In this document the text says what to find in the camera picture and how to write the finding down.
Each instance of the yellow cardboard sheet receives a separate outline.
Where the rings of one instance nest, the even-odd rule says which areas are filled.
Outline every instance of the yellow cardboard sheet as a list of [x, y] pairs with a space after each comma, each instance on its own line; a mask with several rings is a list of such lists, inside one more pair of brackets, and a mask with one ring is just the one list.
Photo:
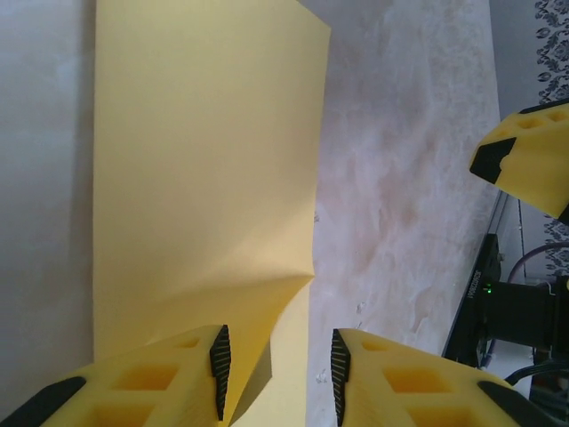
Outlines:
[[304, 423], [329, 35], [294, 0], [97, 3], [95, 358], [228, 324], [221, 425]]

